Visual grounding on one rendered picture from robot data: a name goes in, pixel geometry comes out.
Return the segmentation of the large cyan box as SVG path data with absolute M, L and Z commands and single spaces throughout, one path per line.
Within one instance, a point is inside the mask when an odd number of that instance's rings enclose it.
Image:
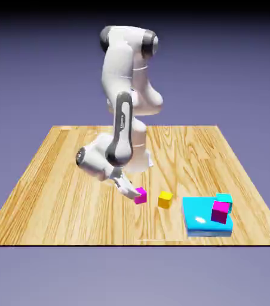
M 233 223 L 228 213 L 226 224 L 211 220 L 216 197 L 183 197 L 182 209 L 188 237 L 230 237 Z

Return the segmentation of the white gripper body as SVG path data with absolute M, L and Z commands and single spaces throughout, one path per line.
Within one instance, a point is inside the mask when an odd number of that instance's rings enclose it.
M 135 189 L 125 174 L 121 173 L 119 176 L 114 176 L 113 181 L 115 182 L 118 191 L 127 198 L 133 200 L 134 198 L 140 196 L 140 192 Z

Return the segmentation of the small cyan cube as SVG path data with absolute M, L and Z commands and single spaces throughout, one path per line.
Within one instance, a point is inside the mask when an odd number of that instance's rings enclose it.
M 228 193 L 217 193 L 216 194 L 216 200 L 219 201 L 219 202 L 228 203 L 229 204 L 228 213 L 231 213 L 231 211 L 232 211 L 232 203 L 233 203 L 231 194 L 228 194 Z

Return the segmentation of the small magenta cube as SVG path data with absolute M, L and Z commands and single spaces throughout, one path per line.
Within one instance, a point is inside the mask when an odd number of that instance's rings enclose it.
M 226 224 L 230 204 L 215 200 L 211 211 L 211 220 L 221 224 Z
M 147 202 L 147 192 L 143 187 L 136 188 L 136 191 L 139 192 L 139 196 L 134 198 L 136 204 L 143 204 Z

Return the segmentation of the small yellow cube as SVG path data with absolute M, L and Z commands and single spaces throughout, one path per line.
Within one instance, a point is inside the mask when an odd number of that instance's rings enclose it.
M 168 209 L 171 205 L 173 194 L 170 192 L 161 191 L 158 196 L 158 207 Z

